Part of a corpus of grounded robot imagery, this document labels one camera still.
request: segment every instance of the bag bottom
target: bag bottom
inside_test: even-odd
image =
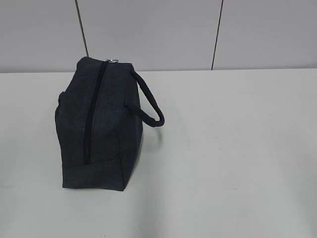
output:
[[[101,188],[123,191],[123,177],[119,160],[88,165],[62,166],[64,188]]]

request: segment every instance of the black zipper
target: black zipper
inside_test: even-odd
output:
[[[94,118],[94,112],[96,108],[96,102],[97,102],[101,82],[103,80],[107,65],[108,65],[108,61],[104,61],[102,65],[100,66],[98,77],[96,80],[95,89],[94,89],[93,98],[91,100],[90,107],[87,114],[86,125],[84,130],[84,164],[85,165],[88,165],[91,163],[91,136],[92,136],[92,130],[93,130],[93,118]]]

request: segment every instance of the table surface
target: table surface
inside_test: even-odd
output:
[[[72,75],[0,74],[1,238],[317,237],[317,69],[140,72],[166,124],[124,192],[61,188]]]

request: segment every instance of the metal ring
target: metal ring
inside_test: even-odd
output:
[[[119,60],[118,59],[106,59],[107,62],[110,62],[110,63],[118,63]]]

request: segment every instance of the fabric bag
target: fabric bag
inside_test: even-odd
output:
[[[141,110],[137,83],[159,120]],[[142,121],[156,127],[165,119],[132,64],[83,57],[55,111],[62,186],[123,191],[138,155]]]

